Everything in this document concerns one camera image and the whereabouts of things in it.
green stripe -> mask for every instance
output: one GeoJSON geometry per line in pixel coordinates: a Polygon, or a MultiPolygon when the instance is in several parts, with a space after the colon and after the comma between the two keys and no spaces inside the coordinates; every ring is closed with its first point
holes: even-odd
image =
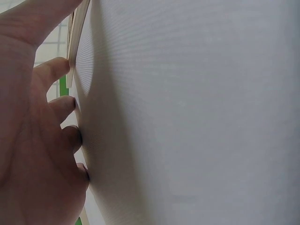
{"type": "Polygon", "coordinates": [[[78,220],[77,220],[77,222],[75,223],[75,225],[83,225],[80,218],[78,218],[78,220]]]}
{"type": "Polygon", "coordinates": [[[60,79],[60,96],[69,95],[69,89],[67,88],[66,76],[60,79]]]}

white fabric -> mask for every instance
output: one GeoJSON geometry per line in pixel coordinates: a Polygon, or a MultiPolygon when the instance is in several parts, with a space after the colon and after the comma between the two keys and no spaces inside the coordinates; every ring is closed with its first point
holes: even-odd
{"type": "Polygon", "coordinates": [[[75,79],[106,225],[300,223],[299,9],[91,1],[75,79]]]}

hand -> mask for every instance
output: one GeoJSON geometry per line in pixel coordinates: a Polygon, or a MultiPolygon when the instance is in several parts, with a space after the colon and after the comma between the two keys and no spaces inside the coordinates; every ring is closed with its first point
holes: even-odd
{"type": "Polygon", "coordinates": [[[88,176],[77,166],[77,128],[60,128],[72,97],[47,103],[69,71],[56,58],[33,68],[37,47],[81,0],[27,0],[0,15],[0,224],[73,225],[88,176]]]}

finger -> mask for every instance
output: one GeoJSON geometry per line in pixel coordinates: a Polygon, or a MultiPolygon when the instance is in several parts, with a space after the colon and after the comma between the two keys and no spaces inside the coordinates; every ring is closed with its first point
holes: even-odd
{"type": "Polygon", "coordinates": [[[39,79],[41,85],[47,92],[51,85],[63,75],[67,74],[69,70],[70,66],[68,60],[62,57],[57,57],[35,67],[33,69],[33,74],[36,76],[34,79],[39,79]]]}
{"type": "Polygon", "coordinates": [[[1,15],[1,33],[37,47],[81,1],[27,0],[1,15]]]}
{"type": "Polygon", "coordinates": [[[79,169],[79,172],[82,176],[82,179],[84,180],[85,184],[86,184],[86,189],[88,189],[89,187],[89,183],[90,183],[90,176],[89,176],[89,172],[88,170],[85,168],[83,163],[77,163],[77,167],[79,169]]]}
{"type": "Polygon", "coordinates": [[[75,154],[82,145],[82,138],[79,129],[76,126],[69,126],[64,128],[62,132],[68,138],[73,153],[75,154]]]}
{"type": "Polygon", "coordinates": [[[71,96],[62,96],[49,102],[58,122],[61,124],[75,109],[75,99],[71,96]]]}

